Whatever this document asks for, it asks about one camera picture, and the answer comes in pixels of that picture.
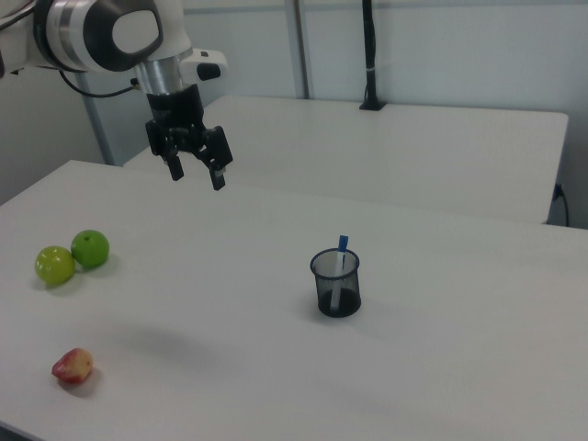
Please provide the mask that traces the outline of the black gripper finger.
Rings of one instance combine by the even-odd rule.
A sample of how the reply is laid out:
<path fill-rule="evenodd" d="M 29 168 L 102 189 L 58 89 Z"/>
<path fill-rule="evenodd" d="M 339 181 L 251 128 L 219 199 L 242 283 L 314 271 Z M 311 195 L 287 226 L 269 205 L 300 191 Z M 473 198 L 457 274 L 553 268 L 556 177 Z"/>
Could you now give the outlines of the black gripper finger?
<path fill-rule="evenodd" d="M 195 156 L 208 167 L 213 189 L 221 190 L 225 186 L 226 167 L 233 160 L 229 143 L 221 126 L 203 131 L 202 143 L 197 147 Z"/>
<path fill-rule="evenodd" d="M 145 124 L 145 129 L 152 154 L 162 158 L 174 181 L 181 179 L 184 176 L 184 171 L 177 156 L 178 150 L 174 138 L 154 119 Z"/>

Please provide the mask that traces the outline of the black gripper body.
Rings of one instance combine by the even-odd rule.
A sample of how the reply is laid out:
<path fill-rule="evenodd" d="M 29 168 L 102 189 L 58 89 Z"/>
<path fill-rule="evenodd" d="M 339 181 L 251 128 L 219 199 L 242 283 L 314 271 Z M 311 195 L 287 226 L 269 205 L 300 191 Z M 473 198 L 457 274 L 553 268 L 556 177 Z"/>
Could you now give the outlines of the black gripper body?
<path fill-rule="evenodd" d="M 202 121 L 204 107 L 197 85 L 166 95 L 147 95 L 153 118 L 146 123 L 148 140 L 153 153 L 164 151 L 164 139 L 179 135 L 187 147 L 179 150 L 191 152 L 203 146 L 206 129 Z"/>

